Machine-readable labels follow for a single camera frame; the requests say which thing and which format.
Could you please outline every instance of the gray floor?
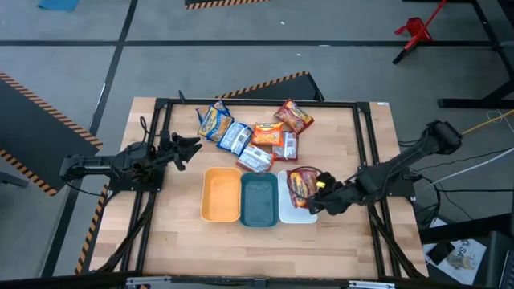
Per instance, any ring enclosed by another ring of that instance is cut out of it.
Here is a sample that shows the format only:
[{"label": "gray floor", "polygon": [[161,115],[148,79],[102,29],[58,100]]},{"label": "gray floor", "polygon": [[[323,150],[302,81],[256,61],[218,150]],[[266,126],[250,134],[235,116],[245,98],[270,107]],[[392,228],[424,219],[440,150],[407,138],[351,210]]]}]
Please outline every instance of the gray floor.
[{"label": "gray floor", "polygon": [[[129,0],[83,0],[73,13],[40,10],[37,0],[0,4],[0,40],[118,39]],[[495,2],[480,2],[502,41],[514,39]],[[407,18],[424,19],[436,4],[400,0],[273,0],[254,5],[185,10],[181,1],[139,1],[129,40],[326,39],[398,40],[393,31]],[[485,40],[469,5],[451,4],[430,26],[437,40]],[[16,78],[78,124],[87,127],[104,85],[113,47],[0,47],[0,70]],[[310,71],[328,100],[389,102],[400,140],[419,137],[434,119],[458,130],[487,120],[486,110],[439,109],[442,97],[480,98],[508,76],[498,55],[486,49],[420,48],[401,65],[398,48],[385,47],[126,47],[123,50],[98,137],[102,154],[120,148],[132,98],[211,97],[297,71]],[[415,168],[511,147],[514,132],[505,122],[466,136],[449,157],[430,157]],[[427,170],[431,178],[477,164],[473,160]],[[443,182],[445,189],[512,188],[513,156]],[[0,169],[12,170],[3,160]],[[102,177],[87,178],[83,189],[100,191]],[[435,201],[426,184],[416,185],[418,203]],[[66,190],[47,197],[28,189],[2,187],[0,194],[0,279],[35,277],[53,235]],[[453,193],[453,201],[473,218],[510,211],[510,193]],[[80,195],[56,274],[73,273],[96,198]],[[445,198],[441,214],[467,220]]]}]

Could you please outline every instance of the hazard tape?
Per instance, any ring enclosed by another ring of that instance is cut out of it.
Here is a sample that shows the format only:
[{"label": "hazard tape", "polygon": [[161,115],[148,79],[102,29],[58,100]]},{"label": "hazard tape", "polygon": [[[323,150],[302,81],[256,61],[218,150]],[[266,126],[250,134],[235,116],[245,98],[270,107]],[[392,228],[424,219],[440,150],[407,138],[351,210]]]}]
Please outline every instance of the hazard tape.
[{"label": "hazard tape", "polygon": [[34,182],[39,188],[41,188],[49,196],[53,196],[57,193],[57,190],[50,187],[45,181],[40,179],[35,173],[32,173],[21,161],[18,161],[15,157],[11,156],[5,149],[0,148],[0,157],[14,166],[20,171],[25,177]]},{"label": "hazard tape", "polygon": [[97,228],[100,216],[102,214],[102,211],[105,207],[105,202],[107,201],[107,191],[108,191],[108,185],[105,184],[102,188],[102,193],[100,194],[100,197],[98,198],[98,203],[96,204],[95,213],[93,214],[93,218],[91,220],[91,225],[88,228],[88,233],[86,234],[86,241],[84,242],[84,245],[82,246],[82,250],[80,250],[80,256],[79,261],[77,262],[77,266],[75,267],[75,274],[81,274],[84,270],[84,263],[86,260],[86,256],[88,255],[89,249],[91,247],[91,242],[93,239],[93,234],[95,233],[95,229]]},{"label": "hazard tape", "polygon": [[86,129],[82,128],[81,126],[73,122],[73,120],[68,119],[63,113],[59,112],[57,109],[55,109],[46,101],[37,96],[35,93],[31,92],[23,85],[18,83],[16,80],[12,79],[5,72],[0,71],[0,79],[5,81],[7,84],[9,84],[11,87],[16,89],[21,94],[23,94],[27,99],[37,104],[42,110],[44,110],[45,112],[47,112],[48,114],[62,122],[64,125],[68,126],[72,131],[76,132],[86,141],[96,146],[97,149],[100,150],[104,146],[104,144],[100,140],[98,140],[96,136],[93,136]]},{"label": "hazard tape", "polygon": [[290,79],[295,79],[296,77],[300,77],[300,76],[303,76],[303,75],[310,75],[310,74],[311,73],[309,71],[297,72],[295,74],[287,75],[287,76],[284,76],[284,77],[279,77],[278,79],[270,80],[270,81],[267,81],[265,83],[260,83],[260,84],[252,85],[250,87],[242,88],[242,89],[239,89],[239,90],[236,90],[236,91],[233,91],[233,92],[228,92],[228,93],[225,93],[224,95],[216,96],[215,98],[217,98],[217,99],[225,99],[225,98],[229,98],[229,97],[235,97],[235,96],[238,96],[238,95],[243,94],[245,92],[250,92],[250,91],[254,91],[256,89],[265,88],[265,87],[268,87],[268,86],[273,85],[273,84],[281,83],[283,81],[288,81]]},{"label": "hazard tape", "polygon": [[271,0],[219,0],[212,2],[203,2],[203,3],[193,3],[186,5],[187,10],[195,10],[195,9],[203,9],[203,8],[211,8],[211,7],[221,7],[221,6],[233,6],[240,4],[252,4],[257,2],[270,2]]}]

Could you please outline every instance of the white cable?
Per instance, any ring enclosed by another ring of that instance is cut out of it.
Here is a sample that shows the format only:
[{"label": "white cable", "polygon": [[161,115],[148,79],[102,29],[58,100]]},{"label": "white cable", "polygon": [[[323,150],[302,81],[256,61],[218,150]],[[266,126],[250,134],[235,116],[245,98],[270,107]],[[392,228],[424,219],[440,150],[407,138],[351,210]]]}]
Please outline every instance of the white cable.
[{"label": "white cable", "polygon": [[504,152],[504,153],[501,153],[500,155],[498,155],[498,156],[496,156],[496,157],[493,157],[491,160],[485,161],[485,162],[483,162],[483,163],[481,163],[481,164],[478,164],[478,165],[473,165],[473,166],[472,166],[472,167],[470,167],[470,168],[463,169],[463,170],[461,170],[461,171],[459,171],[459,172],[457,172],[457,173],[452,173],[450,176],[447,176],[447,177],[444,177],[444,178],[438,179],[437,181],[434,181],[433,183],[431,183],[430,185],[428,185],[428,186],[427,186],[427,188],[428,188],[428,187],[430,187],[431,185],[435,185],[435,184],[439,183],[440,181],[447,180],[447,179],[449,179],[449,178],[452,178],[452,177],[458,176],[458,175],[460,175],[461,173],[469,172],[469,171],[471,171],[471,170],[473,170],[473,169],[476,169],[476,168],[479,168],[479,167],[481,167],[481,166],[483,166],[483,165],[486,165],[486,164],[488,164],[488,163],[490,163],[490,162],[492,162],[492,161],[498,160],[499,158],[501,158],[501,157],[505,156],[506,154],[510,153],[511,151],[514,151],[514,148],[509,149],[508,151],[506,151],[506,152]]},{"label": "white cable", "polygon": [[[501,116],[501,115],[502,115],[502,113],[501,113],[501,111],[500,111],[499,109],[496,109],[495,111],[488,111],[488,112],[485,114],[485,116],[487,116],[487,118],[488,118],[489,120],[492,120],[493,118],[495,118],[495,117],[490,117],[490,116],[489,116],[489,113],[491,113],[491,112],[493,112],[493,113],[498,113],[498,116]],[[493,121],[493,123],[494,123],[494,124],[499,124],[499,123],[501,123],[501,122],[502,122],[502,121],[504,121],[504,120],[505,120],[505,122],[507,122],[508,127],[511,129],[511,132],[512,132],[512,133],[514,133],[514,128],[512,128],[511,123],[508,121],[507,117],[505,117],[505,116],[504,116],[504,117],[502,117],[502,118],[500,118],[499,120],[495,120],[495,121]]]}]

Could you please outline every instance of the chip bag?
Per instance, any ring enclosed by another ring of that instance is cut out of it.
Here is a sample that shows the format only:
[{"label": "chip bag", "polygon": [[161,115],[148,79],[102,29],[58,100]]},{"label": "chip bag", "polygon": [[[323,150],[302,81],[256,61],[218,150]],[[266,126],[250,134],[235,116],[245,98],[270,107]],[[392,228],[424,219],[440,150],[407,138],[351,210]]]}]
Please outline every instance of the chip bag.
[{"label": "chip bag", "polygon": [[277,161],[298,160],[298,135],[296,132],[283,132],[284,145],[273,145],[272,152]]},{"label": "chip bag", "polygon": [[203,120],[206,118],[207,113],[209,112],[209,108],[214,106],[214,108],[218,109],[220,112],[230,116],[230,110],[225,106],[225,104],[219,100],[215,104],[212,104],[207,107],[196,108],[196,113],[198,114],[198,120],[200,120],[200,124],[203,123]]},{"label": "chip bag", "polygon": [[286,102],[282,104],[275,116],[280,118],[298,134],[301,134],[314,122],[312,116],[301,110],[291,99],[286,100]]},{"label": "chip bag", "polygon": [[266,153],[262,149],[249,144],[243,150],[241,156],[239,156],[236,164],[241,165],[243,168],[252,172],[262,173],[267,172],[273,165],[274,161],[274,154]]},{"label": "chip bag", "polygon": [[290,185],[289,196],[295,208],[308,208],[306,198],[317,192],[316,177],[318,172],[312,169],[287,171]]},{"label": "chip bag", "polygon": [[255,124],[251,143],[254,145],[284,145],[282,136],[283,122],[275,124]]},{"label": "chip bag", "polygon": [[251,134],[246,124],[233,122],[216,146],[239,156],[250,142]]},{"label": "chip bag", "polygon": [[214,106],[210,106],[206,118],[203,120],[198,134],[205,136],[207,140],[220,141],[234,120],[232,117],[220,112]]}]

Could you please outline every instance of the white plate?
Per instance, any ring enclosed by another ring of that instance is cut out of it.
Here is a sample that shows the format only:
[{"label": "white plate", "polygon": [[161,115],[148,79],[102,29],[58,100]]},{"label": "white plate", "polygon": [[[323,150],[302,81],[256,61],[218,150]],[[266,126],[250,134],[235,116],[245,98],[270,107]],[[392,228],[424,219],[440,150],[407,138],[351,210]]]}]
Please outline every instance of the white plate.
[{"label": "white plate", "polygon": [[286,171],[279,173],[279,217],[280,221],[289,224],[311,224],[318,216],[311,215],[308,209],[295,208],[289,196],[288,175]]}]

